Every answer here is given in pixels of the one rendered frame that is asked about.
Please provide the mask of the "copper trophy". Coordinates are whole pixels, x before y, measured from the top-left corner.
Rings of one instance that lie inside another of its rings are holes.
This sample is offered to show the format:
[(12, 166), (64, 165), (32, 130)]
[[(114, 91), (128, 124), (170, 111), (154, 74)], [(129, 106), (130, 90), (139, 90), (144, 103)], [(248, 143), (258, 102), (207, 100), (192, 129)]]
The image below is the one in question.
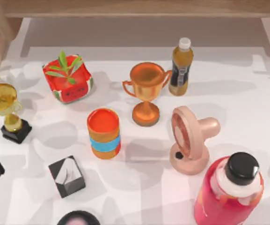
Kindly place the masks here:
[(141, 100), (132, 110), (132, 119), (142, 127), (155, 125), (160, 118), (160, 110), (152, 103), (169, 82), (172, 71), (165, 71), (153, 62), (142, 62), (130, 71), (130, 81), (123, 81), (124, 91)]

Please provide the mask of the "orange can with blue band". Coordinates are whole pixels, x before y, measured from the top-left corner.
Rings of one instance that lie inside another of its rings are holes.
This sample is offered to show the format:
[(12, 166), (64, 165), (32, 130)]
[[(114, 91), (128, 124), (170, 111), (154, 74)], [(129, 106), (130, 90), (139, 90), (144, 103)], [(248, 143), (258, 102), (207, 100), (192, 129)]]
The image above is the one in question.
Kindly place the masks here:
[(119, 117), (111, 109), (98, 108), (87, 118), (91, 149), (100, 159), (114, 158), (121, 149)]

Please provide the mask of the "pink desk fan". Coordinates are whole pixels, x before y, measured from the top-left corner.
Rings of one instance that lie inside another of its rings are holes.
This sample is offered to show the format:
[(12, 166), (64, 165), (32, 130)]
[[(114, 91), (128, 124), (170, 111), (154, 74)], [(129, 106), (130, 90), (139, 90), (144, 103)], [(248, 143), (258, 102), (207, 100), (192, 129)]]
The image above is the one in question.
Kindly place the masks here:
[(172, 113), (175, 144), (170, 149), (170, 163), (180, 173), (195, 175), (202, 172), (209, 161), (205, 141), (219, 134), (221, 126), (213, 117), (198, 120), (186, 106)]

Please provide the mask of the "amber bottle with white cap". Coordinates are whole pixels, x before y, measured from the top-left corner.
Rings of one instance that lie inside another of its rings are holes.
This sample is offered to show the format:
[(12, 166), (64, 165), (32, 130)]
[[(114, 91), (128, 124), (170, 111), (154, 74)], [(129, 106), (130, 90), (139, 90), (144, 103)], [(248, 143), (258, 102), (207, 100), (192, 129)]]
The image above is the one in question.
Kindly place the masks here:
[(187, 37), (180, 38), (179, 44), (172, 54), (172, 75), (169, 84), (171, 94), (182, 96), (186, 93), (193, 57), (191, 40)]

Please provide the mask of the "watermelon plant pot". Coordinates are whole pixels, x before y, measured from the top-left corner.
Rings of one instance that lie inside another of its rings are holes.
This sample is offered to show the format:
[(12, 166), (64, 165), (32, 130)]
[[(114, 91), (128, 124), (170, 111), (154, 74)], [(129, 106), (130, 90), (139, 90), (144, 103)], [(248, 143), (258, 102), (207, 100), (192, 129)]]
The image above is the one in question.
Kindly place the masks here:
[(66, 55), (43, 65), (43, 73), (55, 98), (71, 103), (85, 97), (93, 88), (94, 80), (80, 55)]

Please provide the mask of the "black tissue box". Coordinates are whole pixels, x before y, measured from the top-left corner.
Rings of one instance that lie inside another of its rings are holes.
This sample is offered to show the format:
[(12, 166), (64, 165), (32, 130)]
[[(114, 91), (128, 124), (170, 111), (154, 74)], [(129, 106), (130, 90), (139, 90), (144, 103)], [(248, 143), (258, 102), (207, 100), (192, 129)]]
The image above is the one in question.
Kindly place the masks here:
[(49, 170), (61, 198), (86, 187), (85, 179), (74, 156), (68, 156), (49, 165)]

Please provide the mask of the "wooden open shelf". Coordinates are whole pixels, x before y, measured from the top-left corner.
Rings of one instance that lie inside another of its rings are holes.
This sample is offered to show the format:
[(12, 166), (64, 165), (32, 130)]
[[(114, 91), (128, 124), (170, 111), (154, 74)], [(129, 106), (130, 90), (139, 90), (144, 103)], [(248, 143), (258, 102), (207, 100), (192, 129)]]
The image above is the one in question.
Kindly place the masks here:
[(0, 0), (0, 64), (25, 17), (270, 17), (270, 0)]

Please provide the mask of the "black round object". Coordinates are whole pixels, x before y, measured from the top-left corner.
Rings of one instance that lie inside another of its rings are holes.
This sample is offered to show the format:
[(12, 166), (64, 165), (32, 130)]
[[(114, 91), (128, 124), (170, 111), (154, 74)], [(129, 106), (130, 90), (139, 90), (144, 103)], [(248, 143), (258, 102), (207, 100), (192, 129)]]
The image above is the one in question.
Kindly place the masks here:
[(83, 210), (74, 210), (65, 214), (57, 225), (101, 225), (91, 213)]

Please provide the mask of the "pink bottle with black cap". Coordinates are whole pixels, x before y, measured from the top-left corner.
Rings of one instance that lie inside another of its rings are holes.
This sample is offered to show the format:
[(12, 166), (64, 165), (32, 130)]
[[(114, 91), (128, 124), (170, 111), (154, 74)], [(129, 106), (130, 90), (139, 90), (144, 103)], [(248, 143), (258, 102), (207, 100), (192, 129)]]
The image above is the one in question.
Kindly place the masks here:
[(236, 152), (208, 168), (194, 205), (197, 225), (242, 225), (263, 195), (256, 158)]

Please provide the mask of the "gold trophy with black base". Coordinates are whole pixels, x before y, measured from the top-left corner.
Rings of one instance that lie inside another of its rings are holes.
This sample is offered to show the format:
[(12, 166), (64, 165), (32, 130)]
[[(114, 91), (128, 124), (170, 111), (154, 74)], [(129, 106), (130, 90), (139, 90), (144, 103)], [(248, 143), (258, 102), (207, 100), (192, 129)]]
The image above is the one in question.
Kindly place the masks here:
[(17, 115), (21, 109), (15, 87), (0, 83), (0, 116), (4, 118), (1, 132), (4, 138), (17, 144), (21, 144), (32, 130), (31, 125)]

